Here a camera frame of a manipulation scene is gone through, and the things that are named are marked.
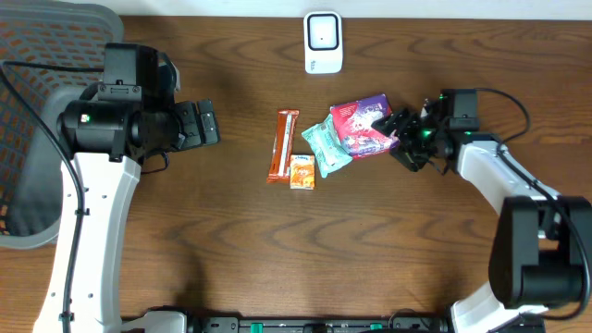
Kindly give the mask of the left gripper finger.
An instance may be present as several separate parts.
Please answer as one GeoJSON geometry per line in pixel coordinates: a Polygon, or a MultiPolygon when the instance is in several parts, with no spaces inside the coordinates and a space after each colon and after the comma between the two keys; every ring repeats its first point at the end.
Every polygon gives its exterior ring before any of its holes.
{"type": "Polygon", "coordinates": [[[206,145],[216,144],[220,141],[216,113],[213,102],[210,99],[203,100],[203,127],[206,145]]]}
{"type": "Polygon", "coordinates": [[[203,111],[204,111],[205,100],[200,100],[197,102],[197,128],[200,137],[200,144],[205,145],[205,133],[204,133],[204,121],[203,121],[203,111]]]}

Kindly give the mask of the red purple snack bag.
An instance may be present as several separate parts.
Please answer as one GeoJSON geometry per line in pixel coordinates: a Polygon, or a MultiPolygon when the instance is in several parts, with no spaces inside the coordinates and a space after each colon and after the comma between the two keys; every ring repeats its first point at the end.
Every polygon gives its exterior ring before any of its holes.
{"type": "Polygon", "coordinates": [[[391,134],[385,136],[375,130],[374,122],[391,115],[392,110],[384,93],[329,108],[341,147],[353,159],[383,154],[399,145],[391,134]]]}

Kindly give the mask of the teal snack packet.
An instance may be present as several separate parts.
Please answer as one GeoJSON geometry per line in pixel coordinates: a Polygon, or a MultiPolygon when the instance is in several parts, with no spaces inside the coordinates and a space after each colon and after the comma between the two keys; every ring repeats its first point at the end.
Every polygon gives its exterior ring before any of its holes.
{"type": "Polygon", "coordinates": [[[323,179],[352,161],[340,144],[331,114],[322,123],[305,130],[302,137],[310,145],[323,179]]]}

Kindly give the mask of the orange red snack bar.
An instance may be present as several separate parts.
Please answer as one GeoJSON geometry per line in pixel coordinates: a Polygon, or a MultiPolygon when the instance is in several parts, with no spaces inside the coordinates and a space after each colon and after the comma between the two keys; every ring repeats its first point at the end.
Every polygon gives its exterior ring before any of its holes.
{"type": "Polygon", "coordinates": [[[297,109],[283,109],[277,111],[277,127],[272,151],[272,159],[266,182],[290,181],[290,157],[293,145],[293,135],[296,121],[300,114],[297,109]]]}

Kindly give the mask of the orange snack packet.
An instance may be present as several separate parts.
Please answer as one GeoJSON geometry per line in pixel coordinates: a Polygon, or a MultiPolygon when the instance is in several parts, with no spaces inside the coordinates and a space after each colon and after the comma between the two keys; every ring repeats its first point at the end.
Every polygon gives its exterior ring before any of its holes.
{"type": "Polygon", "coordinates": [[[290,157],[290,188],[313,190],[315,188],[315,157],[293,154],[290,157]]]}

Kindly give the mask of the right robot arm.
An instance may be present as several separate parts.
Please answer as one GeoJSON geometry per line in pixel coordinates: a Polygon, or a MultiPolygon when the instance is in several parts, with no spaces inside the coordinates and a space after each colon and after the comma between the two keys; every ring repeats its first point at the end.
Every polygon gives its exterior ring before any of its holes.
{"type": "Polygon", "coordinates": [[[446,89],[420,112],[404,107],[372,125],[398,139],[391,150],[412,172],[439,158],[471,183],[499,222],[488,280],[444,315],[403,309],[387,332],[543,332],[581,315],[591,299],[591,203],[529,173],[507,140],[480,129],[481,89],[446,89]]]}

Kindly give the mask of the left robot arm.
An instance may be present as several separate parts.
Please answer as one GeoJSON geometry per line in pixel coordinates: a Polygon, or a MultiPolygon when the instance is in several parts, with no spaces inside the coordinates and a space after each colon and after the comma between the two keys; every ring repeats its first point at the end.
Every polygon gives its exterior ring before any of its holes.
{"type": "Polygon", "coordinates": [[[110,43],[103,78],[59,114],[63,201],[55,260],[37,332],[193,332],[191,316],[119,310],[126,222],[144,162],[218,143],[213,104],[177,102],[179,74],[152,47],[110,43]]]}

